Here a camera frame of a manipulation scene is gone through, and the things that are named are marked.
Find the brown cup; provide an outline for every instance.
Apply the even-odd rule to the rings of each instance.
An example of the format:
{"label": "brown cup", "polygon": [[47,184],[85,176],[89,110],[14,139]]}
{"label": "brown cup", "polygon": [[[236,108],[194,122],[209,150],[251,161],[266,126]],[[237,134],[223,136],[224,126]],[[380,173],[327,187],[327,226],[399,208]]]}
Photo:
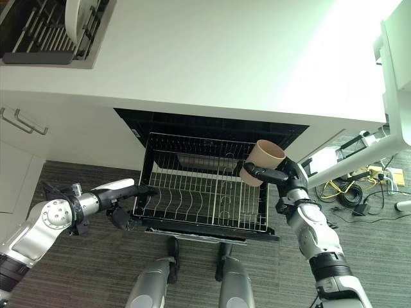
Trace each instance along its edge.
{"label": "brown cup", "polygon": [[[268,140],[258,140],[245,162],[252,162],[262,168],[274,169],[285,158],[284,151],[275,143]],[[246,184],[257,187],[263,182],[250,175],[244,167],[240,170],[240,177]]]}

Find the kitchen counter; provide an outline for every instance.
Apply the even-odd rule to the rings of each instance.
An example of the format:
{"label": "kitchen counter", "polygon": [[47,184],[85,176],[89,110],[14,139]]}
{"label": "kitchen counter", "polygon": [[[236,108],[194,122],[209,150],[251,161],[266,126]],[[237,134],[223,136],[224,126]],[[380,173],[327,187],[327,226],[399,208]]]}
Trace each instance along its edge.
{"label": "kitchen counter", "polygon": [[369,7],[354,2],[118,1],[94,69],[1,66],[1,99],[306,124],[311,148],[288,148],[300,160],[325,131],[385,123]]}

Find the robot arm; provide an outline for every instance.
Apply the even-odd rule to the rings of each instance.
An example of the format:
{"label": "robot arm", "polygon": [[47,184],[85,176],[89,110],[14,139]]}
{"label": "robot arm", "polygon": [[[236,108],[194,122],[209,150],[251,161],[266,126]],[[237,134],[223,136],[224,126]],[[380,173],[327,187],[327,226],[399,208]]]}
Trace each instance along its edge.
{"label": "robot arm", "polygon": [[129,178],[108,183],[66,200],[40,202],[28,219],[0,246],[0,307],[5,307],[13,288],[50,249],[63,230],[84,217],[112,208],[120,199],[151,194]]}
{"label": "robot arm", "polygon": [[360,281],[345,261],[337,233],[308,196],[302,167],[286,158],[277,170],[260,168],[251,162],[244,168],[252,176],[277,185],[280,200],[276,210],[286,216],[298,238],[300,251],[310,263],[322,307],[372,308]]}

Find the cabinet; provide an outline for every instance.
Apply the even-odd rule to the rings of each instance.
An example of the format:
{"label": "cabinet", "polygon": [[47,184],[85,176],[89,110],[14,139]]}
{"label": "cabinet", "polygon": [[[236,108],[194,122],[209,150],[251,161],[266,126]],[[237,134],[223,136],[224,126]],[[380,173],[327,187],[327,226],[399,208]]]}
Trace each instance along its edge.
{"label": "cabinet", "polygon": [[0,141],[0,240],[26,219],[43,163]]}
{"label": "cabinet", "polygon": [[50,103],[6,100],[4,116],[13,118],[16,108],[22,118],[47,134],[28,134],[0,121],[0,139],[46,160],[77,164],[141,169],[144,147],[123,120],[109,107],[82,102]]}
{"label": "cabinet", "polygon": [[0,143],[0,212],[13,213],[31,157],[27,152]]}

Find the cabinet handle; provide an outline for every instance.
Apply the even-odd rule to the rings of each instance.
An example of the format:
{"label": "cabinet handle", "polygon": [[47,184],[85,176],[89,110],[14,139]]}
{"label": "cabinet handle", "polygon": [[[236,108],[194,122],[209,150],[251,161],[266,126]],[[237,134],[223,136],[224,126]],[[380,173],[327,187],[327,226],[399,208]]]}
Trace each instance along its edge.
{"label": "cabinet handle", "polygon": [[18,120],[18,122],[26,125],[28,128],[30,128],[32,131],[34,130],[36,133],[39,133],[39,134],[41,134],[41,135],[47,134],[47,131],[49,130],[48,127],[45,127],[45,128],[43,129],[43,131],[38,130],[38,129],[36,129],[36,127],[34,127],[33,125],[30,125],[29,123],[27,123],[27,122],[23,121],[22,119],[20,119],[20,118],[19,118],[19,114],[20,114],[20,109],[16,109],[16,110],[15,110],[15,113],[14,113],[14,117],[16,118],[16,120]]}
{"label": "cabinet handle", "polygon": [[34,131],[34,130],[31,129],[31,128],[28,130],[27,128],[22,127],[22,126],[18,125],[17,123],[14,123],[13,121],[7,119],[7,118],[3,115],[3,114],[4,114],[4,110],[5,110],[4,107],[0,108],[0,117],[1,117],[1,119],[5,120],[7,123],[10,123],[11,125],[14,125],[14,126],[17,127],[17,128],[20,128],[22,131],[24,131],[24,132],[26,132],[26,133],[32,133],[32,132]]}

